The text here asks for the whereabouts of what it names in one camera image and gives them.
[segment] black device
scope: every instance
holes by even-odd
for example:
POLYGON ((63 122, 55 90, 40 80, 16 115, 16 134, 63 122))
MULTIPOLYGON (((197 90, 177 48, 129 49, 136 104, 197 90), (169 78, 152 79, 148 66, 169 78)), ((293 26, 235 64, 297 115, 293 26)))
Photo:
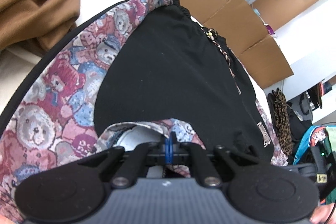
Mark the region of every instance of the black device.
POLYGON ((15 202, 24 224, 308 224, 321 193, 328 194, 326 167, 275 167, 221 145, 209 152, 178 143, 172 133, 130 152, 113 147, 32 175, 15 202), (186 165, 191 177, 146 178, 155 165, 186 165))

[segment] ribbed gray surface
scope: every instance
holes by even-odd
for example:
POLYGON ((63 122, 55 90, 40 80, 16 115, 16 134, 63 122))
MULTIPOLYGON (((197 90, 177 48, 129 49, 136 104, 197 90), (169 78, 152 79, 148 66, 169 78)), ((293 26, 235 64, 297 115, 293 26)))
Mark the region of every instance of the ribbed gray surface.
MULTIPOLYGON (((260 224, 238 213, 219 190, 194 179, 139 179, 116 190, 105 206, 80 224, 260 224)), ((309 224, 308 220, 296 222, 309 224)))

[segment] hand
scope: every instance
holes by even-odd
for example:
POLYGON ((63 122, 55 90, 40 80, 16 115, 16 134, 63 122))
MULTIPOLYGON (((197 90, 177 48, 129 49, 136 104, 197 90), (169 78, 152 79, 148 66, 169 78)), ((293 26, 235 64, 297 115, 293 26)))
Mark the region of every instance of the hand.
MULTIPOLYGON (((329 217, 333 206, 334 204, 332 203, 317 207, 310 218, 310 222, 313 224, 324 223, 329 217)), ((329 220, 328 224, 336 224, 336 210, 334 211, 333 216, 329 220)))

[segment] leopard print fabric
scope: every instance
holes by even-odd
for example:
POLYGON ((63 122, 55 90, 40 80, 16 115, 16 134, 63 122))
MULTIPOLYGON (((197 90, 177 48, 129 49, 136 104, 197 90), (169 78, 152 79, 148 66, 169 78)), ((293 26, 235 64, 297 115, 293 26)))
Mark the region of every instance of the leopard print fabric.
POLYGON ((279 88, 277 91, 273 90, 272 93, 274 95, 274 126, 277 129, 277 137, 281 149, 287 156, 289 156, 293 152, 293 143, 287 114, 286 97, 279 88))

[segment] yellow sticker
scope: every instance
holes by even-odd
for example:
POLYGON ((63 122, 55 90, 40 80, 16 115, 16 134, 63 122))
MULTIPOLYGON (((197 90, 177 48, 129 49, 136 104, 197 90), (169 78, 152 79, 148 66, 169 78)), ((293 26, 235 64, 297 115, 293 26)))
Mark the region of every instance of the yellow sticker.
POLYGON ((327 183, 327 175, 326 174, 317 174, 316 182, 317 183, 327 183))
POLYGON ((0 215, 0 224, 15 224, 13 221, 10 221, 8 218, 0 215))

